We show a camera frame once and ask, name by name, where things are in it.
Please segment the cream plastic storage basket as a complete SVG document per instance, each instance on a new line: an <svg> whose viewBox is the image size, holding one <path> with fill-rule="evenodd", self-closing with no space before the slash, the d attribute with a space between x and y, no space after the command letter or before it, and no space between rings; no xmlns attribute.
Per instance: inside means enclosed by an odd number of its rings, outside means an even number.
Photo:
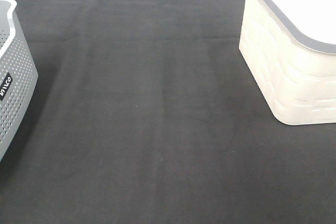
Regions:
<svg viewBox="0 0 336 224"><path fill-rule="evenodd" d="M245 0L239 50L274 117L335 122L335 0Z"/></svg>

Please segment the black table cloth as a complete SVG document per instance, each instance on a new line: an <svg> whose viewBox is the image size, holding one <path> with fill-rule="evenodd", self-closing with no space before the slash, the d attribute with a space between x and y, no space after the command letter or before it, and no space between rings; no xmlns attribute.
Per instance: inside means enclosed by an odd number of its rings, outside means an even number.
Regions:
<svg viewBox="0 0 336 224"><path fill-rule="evenodd" d="M1 223L335 223L335 125L272 115L245 0L16 0L38 70Z"/></svg>

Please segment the grey perforated plastic basket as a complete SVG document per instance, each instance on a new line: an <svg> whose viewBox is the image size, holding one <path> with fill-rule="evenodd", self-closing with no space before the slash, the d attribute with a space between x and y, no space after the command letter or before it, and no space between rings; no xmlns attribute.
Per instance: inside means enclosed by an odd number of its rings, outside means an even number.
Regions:
<svg viewBox="0 0 336 224"><path fill-rule="evenodd" d="M16 6L15 0L1 0L1 157L22 122L38 79Z"/></svg>

